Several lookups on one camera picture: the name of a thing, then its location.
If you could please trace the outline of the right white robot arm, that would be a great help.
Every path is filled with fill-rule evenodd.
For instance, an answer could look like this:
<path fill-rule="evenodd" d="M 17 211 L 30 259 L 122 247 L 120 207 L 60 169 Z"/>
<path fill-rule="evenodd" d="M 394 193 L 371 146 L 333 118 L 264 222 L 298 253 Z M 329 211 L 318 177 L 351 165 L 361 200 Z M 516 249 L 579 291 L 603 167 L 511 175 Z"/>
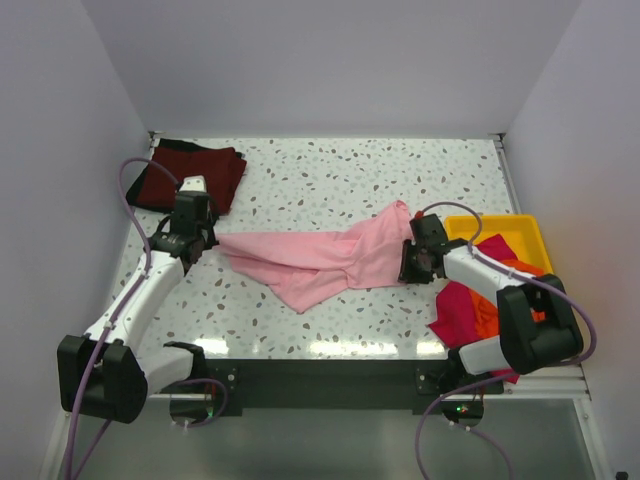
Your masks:
<path fill-rule="evenodd" d="M 429 284 L 448 279 L 497 308 L 498 335 L 450 350 L 439 378 L 443 388 L 469 392 L 481 375 L 529 374 L 580 354 L 583 337 L 561 280 L 508 267 L 464 239 L 450 240 L 435 214 L 409 222 L 399 281 Z"/>

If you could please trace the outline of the pink t shirt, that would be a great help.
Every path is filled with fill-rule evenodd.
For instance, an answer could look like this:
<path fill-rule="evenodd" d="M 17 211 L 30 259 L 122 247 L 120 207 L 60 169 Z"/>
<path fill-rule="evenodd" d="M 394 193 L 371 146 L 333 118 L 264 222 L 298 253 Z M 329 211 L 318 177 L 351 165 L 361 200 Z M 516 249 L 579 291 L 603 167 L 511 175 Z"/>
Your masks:
<path fill-rule="evenodd" d="M 345 290 L 398 286 L 409 221 L 408 206 L 395 201 L 346 231 L 221 234 L 217 250 L 301 314 Z"/>

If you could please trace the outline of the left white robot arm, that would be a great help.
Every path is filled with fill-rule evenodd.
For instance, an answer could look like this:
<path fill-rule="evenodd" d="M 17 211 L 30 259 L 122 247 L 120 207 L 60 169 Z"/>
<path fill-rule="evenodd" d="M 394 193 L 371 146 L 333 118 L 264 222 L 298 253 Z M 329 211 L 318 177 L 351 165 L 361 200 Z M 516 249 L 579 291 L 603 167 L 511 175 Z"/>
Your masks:
<path fill-rule="evenodd" d="M 189 178 L 174 209 L 153 235 L 136 270 L 109 309 L 81 336 L 67 335 L 57 349 L 62 408 L 129 424 L 146 399 L 173 384 L 185 392 L 207 380 L 201 347 L 170 341 L 141 358 L 139 346 L 158 309 L 201 258 L 216 245 L 211 197 Z"/>

